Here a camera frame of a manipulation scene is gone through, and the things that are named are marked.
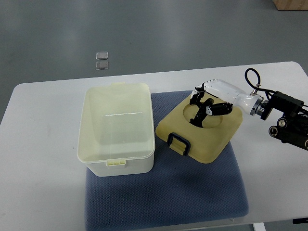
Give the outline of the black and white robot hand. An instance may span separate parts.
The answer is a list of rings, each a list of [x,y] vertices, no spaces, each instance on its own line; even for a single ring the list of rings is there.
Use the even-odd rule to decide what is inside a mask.
[[[240,107],[246,114],[257,114],[264,98],[256,93],[247,94],[240,88],[220,79],[213,79],[195,87],[191,93],[190,105],[199,110],[190,123],[202,127],[202,122],[209,116],[228,115],[233,107]]]

